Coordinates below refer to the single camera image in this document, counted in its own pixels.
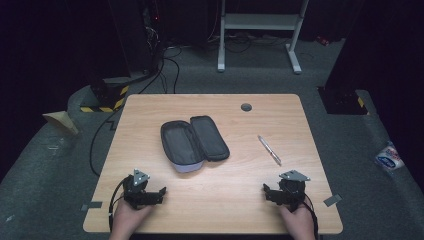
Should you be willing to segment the grey tape strip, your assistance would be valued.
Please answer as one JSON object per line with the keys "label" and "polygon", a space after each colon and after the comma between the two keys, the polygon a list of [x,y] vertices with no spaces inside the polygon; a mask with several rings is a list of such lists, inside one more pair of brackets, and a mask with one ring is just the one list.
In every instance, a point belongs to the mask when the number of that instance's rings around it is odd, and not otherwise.
{"label": "grey tape strip", "polygon": [[83,211],[83,212],[86,212],[89,209],[96,209],[96,208],[101,208],[101,207],[102,207],[101,201],[92,201],[92,202],[83,204],[81,206],[80,210]]}
{"label": "grey tape strip", "polygon": [[342,196],[340,194],[335,194],[327,199],[324,200],[324,204],[327,207],[330,207],[334,204],[337,204],[338,202],[340,202],[342,200]]}

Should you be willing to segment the person's right hand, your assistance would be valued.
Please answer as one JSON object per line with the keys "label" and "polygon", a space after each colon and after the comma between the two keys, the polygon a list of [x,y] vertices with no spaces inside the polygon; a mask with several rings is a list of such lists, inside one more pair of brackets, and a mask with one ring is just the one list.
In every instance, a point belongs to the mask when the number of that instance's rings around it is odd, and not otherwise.
{"label": "person's right hand", "polygon": [[284,205],[279,207],[284,226],[294,240],[316,240],[310,208],[309,201],[300,204],[293,212],[290,212]]}

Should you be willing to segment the white blue tissue packet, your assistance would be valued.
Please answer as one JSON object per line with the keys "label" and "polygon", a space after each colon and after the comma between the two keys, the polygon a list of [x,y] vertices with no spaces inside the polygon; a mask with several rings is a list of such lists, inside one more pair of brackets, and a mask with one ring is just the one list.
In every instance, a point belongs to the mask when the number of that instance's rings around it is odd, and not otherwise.
{"label": "white blue tissue packet", "polygon": [[375,156],[375,163],[385,171],[391,172],[404,166],[396,147],[391,141]]}

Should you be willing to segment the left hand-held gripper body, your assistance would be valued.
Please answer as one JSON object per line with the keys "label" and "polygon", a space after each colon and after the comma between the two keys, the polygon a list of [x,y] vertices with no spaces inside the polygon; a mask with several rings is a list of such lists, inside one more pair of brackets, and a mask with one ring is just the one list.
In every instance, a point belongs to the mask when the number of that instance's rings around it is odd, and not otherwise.
{"label": "left hand-held gripper body", "polygon": [[149,199],[145,188],[147,187],[150,176],[135,169],[132,175],[125,178],[123,183],[124,200],[134,209],[140,209],[146,205]]}

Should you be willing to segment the open dark grey pencil case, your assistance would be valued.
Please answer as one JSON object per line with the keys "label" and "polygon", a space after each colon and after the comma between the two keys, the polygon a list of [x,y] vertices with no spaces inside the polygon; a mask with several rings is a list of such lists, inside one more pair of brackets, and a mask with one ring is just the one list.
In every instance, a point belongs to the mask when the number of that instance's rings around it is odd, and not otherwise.
{"label": "open dark grey pencil case", "polygon": [[190,122],[166,122],[160,135],[164,152],[179,173],[197,171],[204,161],[219,162],[230,156],[226,142],[209,116],[194,116]]}

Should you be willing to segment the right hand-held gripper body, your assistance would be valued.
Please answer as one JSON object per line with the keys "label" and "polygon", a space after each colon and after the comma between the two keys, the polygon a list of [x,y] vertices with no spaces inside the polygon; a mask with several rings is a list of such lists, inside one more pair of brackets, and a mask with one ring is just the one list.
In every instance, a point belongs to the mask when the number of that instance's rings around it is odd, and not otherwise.
{"label": "right hand-held gripper body", "polygon": [[283,203],[289,206],[290,211],[294,211],[305,200],[306,182],[310,178],[304,174],[290,170],[279,175],[281,178],[279,187],[283,191]]}

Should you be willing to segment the white metal stand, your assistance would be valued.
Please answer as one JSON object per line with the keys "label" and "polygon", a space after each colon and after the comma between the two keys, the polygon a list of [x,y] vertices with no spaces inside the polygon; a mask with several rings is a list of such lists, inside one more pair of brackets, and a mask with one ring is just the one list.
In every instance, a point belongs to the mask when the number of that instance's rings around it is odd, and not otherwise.
{"label": "white metal stand", "polygon": [[227,13],[226,0],[221,0],[220,34],[217,57],[217,71],[225,71],[225,31],[226,30],[273,30],[292,31],[292,38],[285,45],[293,72],[301,74],[302,69],[295,53],[300,30],[303,25],[309,0],[302,0],[297,14],[244,14]]}

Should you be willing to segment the silver pen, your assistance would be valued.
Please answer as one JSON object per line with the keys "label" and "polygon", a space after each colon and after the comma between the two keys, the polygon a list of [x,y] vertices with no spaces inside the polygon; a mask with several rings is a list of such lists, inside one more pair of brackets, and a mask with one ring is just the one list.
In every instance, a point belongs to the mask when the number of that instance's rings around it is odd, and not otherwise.
{"label": "silver pen", "polygon": [[271,156],[271,158],[276,162],[276,164],[278,166],[282,166],[282,162],[281,159],[279,158],[279,156],[273,151],[273,149],[269,146],[269,144],[266,142],[266,140],[258,135],[258,140],[261,142],[261,144],[264,146],[264,148],[266,149],[266,151],[269,153],[269,155]]}

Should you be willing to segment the person's left hand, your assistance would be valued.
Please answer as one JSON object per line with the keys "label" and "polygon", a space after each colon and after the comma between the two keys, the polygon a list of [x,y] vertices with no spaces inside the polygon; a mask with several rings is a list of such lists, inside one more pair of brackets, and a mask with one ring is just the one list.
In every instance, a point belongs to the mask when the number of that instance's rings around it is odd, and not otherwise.
{"label": "person's left hand", "polygon": [[153,209],[153,206],[148,205],[140,210],[135,210],[128,202],[120,199],[114,213],[109,240],[129,240]]}

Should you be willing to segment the black base with yellow stripes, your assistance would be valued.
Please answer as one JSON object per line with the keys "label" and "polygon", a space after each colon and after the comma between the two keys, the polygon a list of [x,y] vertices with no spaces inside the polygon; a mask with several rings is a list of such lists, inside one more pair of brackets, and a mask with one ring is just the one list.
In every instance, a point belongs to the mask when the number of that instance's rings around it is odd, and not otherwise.
{"label": "black base with yellow stripes", "polygon": [[80,110],[85,113],[117,111],[123,105],[128,89],[128,85],[108,85],[104,80],[94,81],[80,103]]}
{"label": "black base with yellow stripes", "polygon": [[328,114],[367,115],[363,99],[355,91],[339,91],[319,87],[318,93]]}

